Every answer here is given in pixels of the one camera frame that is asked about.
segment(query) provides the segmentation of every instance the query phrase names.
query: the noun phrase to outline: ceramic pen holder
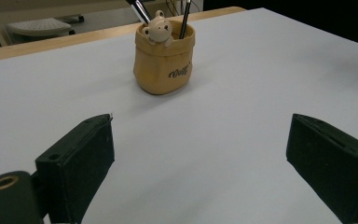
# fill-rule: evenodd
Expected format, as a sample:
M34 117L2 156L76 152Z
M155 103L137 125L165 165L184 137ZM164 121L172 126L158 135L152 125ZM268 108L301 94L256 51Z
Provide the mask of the ceramic pen holder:
M185 37L179 39L182 23L169 22L172 38L162 42L149 36L152 33L148 29L154 24L149 23L147 28L141 25L136 30L133 74L139 86L151 94L175 91L184 86L191 76L196 32L192 26L187 25Z

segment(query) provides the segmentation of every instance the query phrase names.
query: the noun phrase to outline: wooden table edge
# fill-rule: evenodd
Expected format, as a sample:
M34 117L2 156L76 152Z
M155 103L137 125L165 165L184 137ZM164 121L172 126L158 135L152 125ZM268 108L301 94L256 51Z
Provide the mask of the wooden table edge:
M188 16L188 20L198 21L198 20L208 19L212 17L223 16L231 13L237 13L244 10L245 9L242 7L224 7L215 10L192 13ZM171 17L170 20L181 21L182 18L183 16L177 16L177 17ZM136 28L139 25L141 25L140 22L98 30L98 31L87 32L84 34L67 35L67 36L35 41L30 43L5 46L0 48L0 60L26 55L26 54L37 53L50 49L65 48L68 46L73 46L73 45L87 43L96 40L102 40L106 38L112 38L120 35L131 34L135 32Z

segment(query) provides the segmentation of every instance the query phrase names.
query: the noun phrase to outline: white table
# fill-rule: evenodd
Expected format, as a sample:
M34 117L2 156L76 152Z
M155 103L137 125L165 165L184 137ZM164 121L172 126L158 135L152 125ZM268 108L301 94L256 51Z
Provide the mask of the white table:
M339 223L285 150L293 113L358 138L358 44L263 8L190 24L192 77L162 96L136 84L134 35L0 60L0 174L112 112L84 223Z

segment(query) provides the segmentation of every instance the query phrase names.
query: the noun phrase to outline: white chair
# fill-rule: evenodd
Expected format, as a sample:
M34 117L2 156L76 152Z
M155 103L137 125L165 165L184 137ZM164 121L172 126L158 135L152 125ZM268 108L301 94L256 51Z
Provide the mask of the white chair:
M50 36L62 33L74 35L76 33L70 24L53 18L13 22L8 24L7 28L14 34L26 36Z

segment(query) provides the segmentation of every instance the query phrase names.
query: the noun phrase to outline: metal ring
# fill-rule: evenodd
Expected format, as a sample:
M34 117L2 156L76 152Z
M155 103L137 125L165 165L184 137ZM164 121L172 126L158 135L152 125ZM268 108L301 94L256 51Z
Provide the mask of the metal ring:
M16 175L8 175L0 178L0 190L7 189L13 186L19 181L19 177Z

